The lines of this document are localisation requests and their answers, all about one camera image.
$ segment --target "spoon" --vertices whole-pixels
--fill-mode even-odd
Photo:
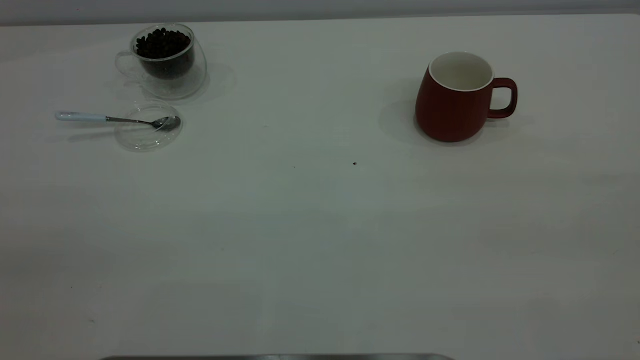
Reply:
[[[116,117],[108,117],[105,115],[98,115],[98,114],[70,113],[67,111],[57,112],[56,119],[60,121],[132,122],[134,124],[151,125],[160,131],[171,131],[180,127],[180,125],[182,124],[182,120],[177,116],[163,117],[154,122],[147,122],[142,120],[119,119]]]

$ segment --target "wall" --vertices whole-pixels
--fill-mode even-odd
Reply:
[[[631,12],[640,0],[0,0],[0,24]]]

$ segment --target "glass cup handle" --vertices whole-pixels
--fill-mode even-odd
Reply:
[[[130,51],[120,51],[116,55],[116,69],[128,78],[138,78],[136,64],[134,62],[133,54]]]

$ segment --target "red mug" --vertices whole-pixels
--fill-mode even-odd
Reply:
[[[495,88],[511,89],[511,102],[504,109],[489,109]],[[495,79],[491,65],[480,56],[447,53],[429,64],[415,103],[415,115],[430,137],[459,142],[477,134],[487,118],[512,116],[517,104],[518,86],[513,80]]]

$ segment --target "white spoon handle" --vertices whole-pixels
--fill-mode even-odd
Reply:
[[[88,121],[88,122],[106,122],[107,117],[98,114],[87,113],[70,113],[67,111],[59,111],[56,113],[56,119],[60,121]]]

